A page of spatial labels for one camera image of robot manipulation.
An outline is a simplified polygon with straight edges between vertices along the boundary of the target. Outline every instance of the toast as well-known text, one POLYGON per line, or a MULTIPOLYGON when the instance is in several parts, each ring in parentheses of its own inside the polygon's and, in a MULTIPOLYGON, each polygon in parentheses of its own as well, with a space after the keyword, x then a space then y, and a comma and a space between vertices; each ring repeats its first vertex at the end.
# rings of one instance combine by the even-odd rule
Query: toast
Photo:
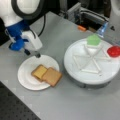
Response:
POLYGON ((47 72, 47 68, 43 65, 39 65, 33 72, 31 73, 32 76, 37 78, 40 82, 43 81, 42 76, 47 72))
POLYGON ((62 74, 53 68, 48 68, 47 72, 43 75, 42 80, 54 87, 62 77, 62 74))

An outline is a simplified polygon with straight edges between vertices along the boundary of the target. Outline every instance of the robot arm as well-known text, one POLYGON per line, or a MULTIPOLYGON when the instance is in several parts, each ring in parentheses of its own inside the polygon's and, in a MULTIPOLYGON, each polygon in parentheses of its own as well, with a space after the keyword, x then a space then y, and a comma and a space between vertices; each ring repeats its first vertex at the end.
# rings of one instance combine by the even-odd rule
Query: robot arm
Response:
POLYGON ((42 47, 40 39, 30 29, 26 19, 37 17, 43 2, 44 0, 0 0, 0 17, 12 41, 9 46, 11 50, 24 49, 25 53, 30 53, 37 52, 42 47))
POLYGON ((33 19, 38 16, 43 3, 44 0, 11 0, 14 12, 24 19, 33 19))

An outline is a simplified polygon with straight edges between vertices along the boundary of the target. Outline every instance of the cable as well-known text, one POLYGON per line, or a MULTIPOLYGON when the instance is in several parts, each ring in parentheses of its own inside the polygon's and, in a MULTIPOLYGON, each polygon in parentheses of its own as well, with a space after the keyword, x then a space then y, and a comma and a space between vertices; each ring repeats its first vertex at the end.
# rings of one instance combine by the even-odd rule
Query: cable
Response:
POLYGON ((43 24, 43 28, 41 30, 41 32, 38 34, 38 36, 40 37, 45 29, 45 25, 46 25, 46 14, 44 14, 44 24, 43 24))
POLYGON ((87 10, 83 10, 83 11, 80 11, 80 12, 83 12, 83 13, 84 13, 84 12, 86 12, 86 13, 91 13, 91 14, 93 14, 93 15, 96 15, 96 16, 102 18, 104 21, 108 22, 108 20, 105 19, 105 17, 103 17, 103 16, 101 16, 101 15, 98 15, 98 14, 96 14, 96 13, 94 13, 94 12, 87 11, 87 10))

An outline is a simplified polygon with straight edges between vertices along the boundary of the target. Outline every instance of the table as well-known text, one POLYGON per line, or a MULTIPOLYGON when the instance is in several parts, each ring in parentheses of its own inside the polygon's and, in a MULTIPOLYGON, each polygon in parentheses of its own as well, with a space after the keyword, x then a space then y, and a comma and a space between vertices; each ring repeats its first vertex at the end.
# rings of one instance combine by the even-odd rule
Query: table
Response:
MULTIPOLYGON (((31 28, 39 33, 42 23, 43 18, 31 28)), ((23 52, 10 51, 10 42, 0 47, 0 81, 41 120, 119 120, 119 74, 105 88, 89 91, 74 84, 63 65, 67 48, 91 34, 90 31, 79 31, 74 23, 49 12, 41 36, 43 48, 40 52, 57 60, 63 73, 60 82, 55 88, 49 87, 43 91, 30 91, 21 86, 17 72, 28 56, 23 52)))

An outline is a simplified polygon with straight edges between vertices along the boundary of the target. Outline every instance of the black cable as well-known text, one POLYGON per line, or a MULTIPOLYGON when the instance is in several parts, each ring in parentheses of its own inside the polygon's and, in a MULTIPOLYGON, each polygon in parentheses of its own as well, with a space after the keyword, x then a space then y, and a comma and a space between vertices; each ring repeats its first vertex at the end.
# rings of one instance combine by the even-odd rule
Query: black cable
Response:
POLYGON ((103 16, 101 16, 101 15, 98 15, 98 14, 96 14, 96 13, 94 13, 94 12, 87 11, 87 10, 82 10, 82 11, 80 11, 80 12, 83 12, 83 13, 84 13, 84 12, 86 12, 86 13, 91 13, 91 14, 93 14, 93 15, 96 15, 96 16, 102 18, 104 21, 108 22, 108 20, 105 19, 105 17, 103 17, 103 16))
POLYGON ((35 33, 34 33, 31 29, 30 29, 30 31, 32 32, 34 38, 36 39, 36 35, 35 35, 35 33))
POLYGON ((45 25, 46 25, 46 14, 44 14, 44 23, 43 23, 43 28, 41 30, 41 32, 38 34, 38 36, 40 37, 45 29, 45 25))

